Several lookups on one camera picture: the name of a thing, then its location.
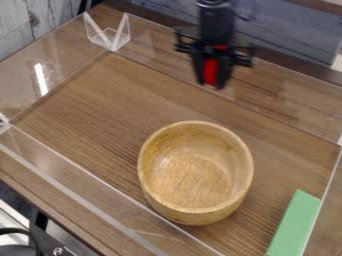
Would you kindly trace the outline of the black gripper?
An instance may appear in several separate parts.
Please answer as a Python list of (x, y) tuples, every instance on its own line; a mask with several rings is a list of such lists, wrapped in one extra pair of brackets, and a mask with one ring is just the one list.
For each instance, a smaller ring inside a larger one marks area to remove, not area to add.
[(232, 64), (243, 67), (255, 65), (256, 48), (252, 45), (220, 45), (198, 38), (192, 32), (174, 29), (173, 35), (176, 42), (173, 43), (174, 50), (192, 56), (192, 65), (196, 76), (196, 81), (200, 85), (204, 84), (202, 78), (202, 56), (217, 59), (217, 74), (214, 87), (222, 89), (225, 82), (231, 77)]

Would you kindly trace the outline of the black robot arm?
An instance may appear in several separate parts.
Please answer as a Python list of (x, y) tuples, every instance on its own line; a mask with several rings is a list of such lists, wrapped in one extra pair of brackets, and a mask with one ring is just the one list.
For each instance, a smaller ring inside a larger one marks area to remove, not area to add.
[(196, 34), (174, 30), (174, 50), (190, 57), (194, 79), (198, 85), (209, 85), (220, 90), (232, 77), (236, 66), (253, 66), (255, 47), (236, 45), (235, 1), (196, 0)]

